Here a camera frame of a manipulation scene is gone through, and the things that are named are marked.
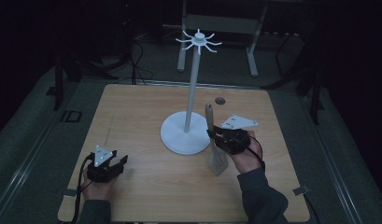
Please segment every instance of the round white base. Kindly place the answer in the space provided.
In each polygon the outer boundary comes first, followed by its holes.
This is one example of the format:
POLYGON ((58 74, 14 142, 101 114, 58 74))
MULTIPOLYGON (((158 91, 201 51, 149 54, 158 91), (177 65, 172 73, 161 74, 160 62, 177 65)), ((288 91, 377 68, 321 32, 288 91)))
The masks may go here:
POLYGON ((172 151, 181 155, 191 155, 203 151, 210 143, 205 117, 191 112, 190 130, 185 133, 187 112, 170 115, 162 124, 161 138, 172 151))

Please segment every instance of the hand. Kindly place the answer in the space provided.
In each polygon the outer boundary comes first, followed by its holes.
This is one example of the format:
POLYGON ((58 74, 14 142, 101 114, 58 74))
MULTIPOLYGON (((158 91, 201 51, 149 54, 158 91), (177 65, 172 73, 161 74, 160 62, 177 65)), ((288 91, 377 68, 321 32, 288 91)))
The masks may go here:
POLYGON ((85 200, 109 201, 112 187, 118 177, 111 179, 108 183, 95 183, 88 178, 88 168, 83 170, 82 193, 85 200))
MULTIPOLYGON (((248 135, 255 138, 255 133, 253 131, 248 131, 248 135)), ((262 149, 261 146, 255 141, 255 139, 250 137, 250 144, 249 148, 257 153, 258 156, 262 155, 262 149)), ((232 155, 230 153, 227 153, 229 157, 232 158, 234 161, 234 165, 236 166, 237 170, 240 172, 240 174, 244 174, 246 172, 258 169, 261 167, 260 162, 255 157, 255 155, 252 155, 251 152, 248 150, 244 150, 242 153, 232 155)))

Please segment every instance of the cable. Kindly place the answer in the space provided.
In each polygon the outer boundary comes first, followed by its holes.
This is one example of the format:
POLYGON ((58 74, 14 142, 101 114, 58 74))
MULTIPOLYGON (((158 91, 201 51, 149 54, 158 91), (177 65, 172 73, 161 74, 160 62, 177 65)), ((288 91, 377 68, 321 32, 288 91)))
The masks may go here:
POLYGON ((242 142, 240 142, 240 141, 237 140, 236 138, 234 138, 233 140, 235 140, 237 143, 240 143, 241 145, 243 145, 244 148, 245 148, 246 150, 248 150, 250 153, 252 153, 252 155, 254 155, 254 156, 257 158, 258 162, 261 164, 261 167, 262 167, 263 171, 265 171, 265 169, 266 169, 266 165, 265 165, 265 162, 264 162, 263 159, 262 159, 262 158, 263 158, 263 150, 262 150, 262 146, 261 146, 260 142, 259 142, 256 138, 254 138, 254 137, 252 137, 252 136, 248 136, 248 137, 254 139, 255 142, 257 142, 258 146, 261 148, 261 156, 259 156, 254 150, 252 150, 251 148, 249 148, 249 146, 245 146, 242 142))
POLYGON ((146 71, 146 72, 150 73, 151 76, 149 77, 149 79, 153 78, 153 73, 150 72, 150 71, 148 71, 148 70, 146 70, 146 69, 143 69, 143 68, 141 68, 141 67, 138 66, 138 64, 139 64, 139 62, 140 62, 140 60, 141 60, 141 58, 142 58, 142 56, 143 56, 143 54, 144 54, 144 49, 142 48, 142 46, 141 46, 138 42, 135 41, 134 44, 137 45, 137 46, 140 48, 141 53, 140 53, 140 55, 138 56, 138 58, 137 58, 136 61, 134 61, 133 57, 131 57, 131 63, 132 63, 132 67, 133 67, 133 70, 132 70, 132 77, 131 77, 131 79, 132 79, 132 85, 136 85, 136 80, 137 80, 136 75, 137 75, 137 74, 139 75, 139 77, 140 77, 141 80, 143 81, 144 85, 147 85, 147 83, 145 82, 145 79, 142 77, 142 75, 141 75, 141 73, 140 73, 140 70, 141 70, 141 71, 146 71))
MULTIPOLYGON (((149 70, 146 70, 146 69, 143 69, 143 68, 141 68, 141 67, 139 67, 139 66, 137 66, 137 67, 135 68, 135 70, 136 70, 136 72, 137 72, 139 78, 142 79, 142 81, 144 82, 144 85, 147 85, 147 83, 145 82, 145 80, 151 80, 151 79, 153 79, 153 76, 154 76, 153 72, 151 72, 151 71, 149 71, 149 70), (149 76, 149 77, 143 77, 143 76, 141 75, 141 72, 140 72, 140 71, 147 72, 147 73, 150 74, 150 76, 149 76)), ((119 84, 119 83, 121 83, 122 81, 131 79, 131 78, 132 78, 132 77, 123 77, 123 78, 119 79, 118 81, 114 82, 114 84, 119 84)))
POLYGON ((91 182, 88 184, 88 185, 86 185, 85 186, 85 188, 83 188, 80 192, 83 192, 83 190, 85 190, 91 183, 93 183, 94 181, 93 180, 91 180, 91 182))
POLYGON ((79 177, 78 177, 78 185, 77 185, 77 196, 76 196, 77 198, 75 200, 75 213, 74 213, 74 216, 72 217, 71 224, 75 224, 78 221, 79 206, 80 206, 80 194, 83 191, 82 186, 81 186, 83 169, 85 167, 86 161, 92 160, 91 156, 92 156, 92 153, 85 158, 85 160, 83 161, 82 165, 80 166, 80 172, 79 172, 79 177))
MULTIPOLYGON (((87 5, 85 2, 81 2, 81 3, 82 3, 83 10, 87 13, 91 13, 91 11, 88 10, 90 8, 90 6, 87 5)), ((111 55, 114 56, 116 54, 119 54, 121 56, 118 58, 118 60, 116 62, 106 64, 106 65, 100 65, 99 63, 94 63, 92 61, 89 61, 89 63, 91 63, 94 67, 99 68, 103 71, 112 70, 112 69, 120 67, 120 66, 126 64, 129 61, 129 57, 131 57, 130 56, 131 52, 129 53, 126 51, 128 48, 130 48, 132 46, 132 37, 131 37, 131 34, 129 34, 131 31, 129 31, 128 29, 126 29, 124 27, 125 24, 130 22, 130 19, 124 18, 124 16, 123 16, 124 12, 120 12, 120 9, 125 10, 126 7, 128 7, 127 4, 125 4, 123 6, 120 5, 120 6, 113 7, 115 9, 115 19, 113 21, 114 22, 113 25, 115 25, 115 26, 113 26, 113 27, 117 28, 117 29, 116 29, 115 45, 113 46, 113 50, 112 50, 111 55), (124 44, 125 44, 124 49, 121 49, 121 50, 119 50, 119 48, 118 48, 120 37, 124 40, 124 44)))

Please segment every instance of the black wire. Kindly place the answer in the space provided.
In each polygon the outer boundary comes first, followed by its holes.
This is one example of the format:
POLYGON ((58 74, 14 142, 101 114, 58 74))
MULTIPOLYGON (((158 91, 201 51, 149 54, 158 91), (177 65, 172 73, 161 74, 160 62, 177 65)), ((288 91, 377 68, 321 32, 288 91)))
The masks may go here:
MULTIPOLYGON (((151 79, 153 79, 153 75, 154 75, 154 74, 153 74, 151 71, 149 71, 149 70, 146 70, 146 69, 143 69, 143 68, 137 66, 137 67, 136 67, 136 71, 138 72, 138 75, 140 76, 140 78, 143 80, 144 85, 147 85, 147 83, 145 82, 145 80, 151 80, 151 79), (150 73, 150 76, 149 76, 149 77, 142 77, 142 75, 141 75, 141 73, 140 73, 139 70, 144 71, 144 72, 147 72, 147 73, 150 73)), ((121 83, 122 81, 131 79, 131 78, 132 78, 132 77, 123 77, 123 78, 119 79, 118 81, 116 81, 115 84, 119 84, 119 83, 121 83)))
POLYGON ((94 182, 93 180, 91 180, 91 182, 85 186, 85 188, 83 188, 80 192, 83 192, 83 190, 85 190, 92 182, 94 182))
POLYGON ((252 137, 252 136, 248 136, 248 137, 254 139, 255 142, 257 142, 257 144, 258 144, 259 147, 261 148, 261 156, 259 156, 254 150, 252 150, 251 148, 249 148, 249 146, 245 146, 245 145, 244 145, 242 142, 240 142, 239 140, 237 140, 237 139, 235 139, 235 138, 234 138, 233 140, 236 141, 236 142, 238 142, 238 143, 240 143, 241 145, 244 146, 244 148, 245 148, 246 150, 248 150, 249 152, 251 152, 252 155, 254 155, 254 156, 257 158, 257 160, 258 160, 258 162, 260 163, 260 165, 261 165, 263 171, 265 171, 265 162, 264 162, 263 159, 262 159, 262 158, 263 158, 263 149, 262 149, 262 146, 261 146, 260 142, 259 142, 256 138, 254 138, 254 137, 252 137))
POLYGON ((140 55, 138 56, 136 62, 134 62, 133 58, 131 58, 131 62, 132 62, 132 66, 133 66, 133 71, 132 71, 132 84, 133 85, 136 85, 136 73, 139 75, 140 79, 143 81, 144 85, 147 85, 147 83, 145 82, 145 79, 143 78, 143 76, 141 75, 140 73, 140 70, 141 71, 145 71, 145 72, 148 72, 150 73, 150 77, 148 77, 148 79, 152 79, 153 78, 153 73, 146 70, 146 69, 143 69, 141 67, 138 66, 143 54, 144 54, 144 49, 143 47, 137 43, 136 41, 134 42, 135 45, 137 45, 140 49, 141 49, 141 53, 140 55))
POLYGON ((71 224, 75 224, 78 221, 78 215, 79 215, 79 206, 80 206, 80 193, 82 192, 81 188, 81 181, 82 181, 82 175, 83 175, 83 169, 85 167, 86 161, 89 159, 90 156, 86 157, 83 161, 82 165, 80 166, 80 172, 78 177, 78 186, 77 186, 77 198, 75 200, 75 213, 72 217, 71 224))
MULTIPOLYGON (((88 10, 88 8, 90 8, 90 7, 87 5, 87 1, 81 1, 81 4, 83 7, 83 11, 85 11, 86 13, 91 13, 91 11, 88 10)), ((117 20, 117 23, 120 24, 120 26, 122 26, 123 18, 120 16, 120 10, 118 7, 113 7, 113 8, 115 8, 115 19, 117 20)), ((129 34, 127 34, 126 30, 118 29, 116 31, 116 43, 115 43, 115 46, 114 46, 114 49, 112 52, 112 56, 114 56, 119 51, 118 50, 118 44, 119 44, 119 38, 120 38, 120 30, 124 33, 124 40, 125 41, 129 41, 129 42, 132 41, 130 39, 131 37, 129 37, 129 34)), ((128 61, 127 56, 128 56, 127 52, 124 52, 124 54, 121 55, 121 57, 119 57, 116 62, 111 63, 111 64, 106 64, 106 65, 99 65, 99 64, 95 64, 93 62, 90 62, 90 63, 92 63, 94 66, 96 66, 97 68, 100 68, 102 70, 113 70, 115 68, 121 67, 124 64, 126 64, 128 61)))

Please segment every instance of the person's left hand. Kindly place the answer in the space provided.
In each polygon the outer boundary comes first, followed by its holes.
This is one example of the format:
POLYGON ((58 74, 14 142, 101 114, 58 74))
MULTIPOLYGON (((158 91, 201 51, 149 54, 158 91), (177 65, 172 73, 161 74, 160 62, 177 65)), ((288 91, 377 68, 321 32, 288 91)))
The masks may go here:
POLYGON ((88 178, 88 168, 83 170, 82 193, 85 200, 104 200, 109 201, 112 187, 118 177, 111 179, 108 183, 95 183, 88 178))

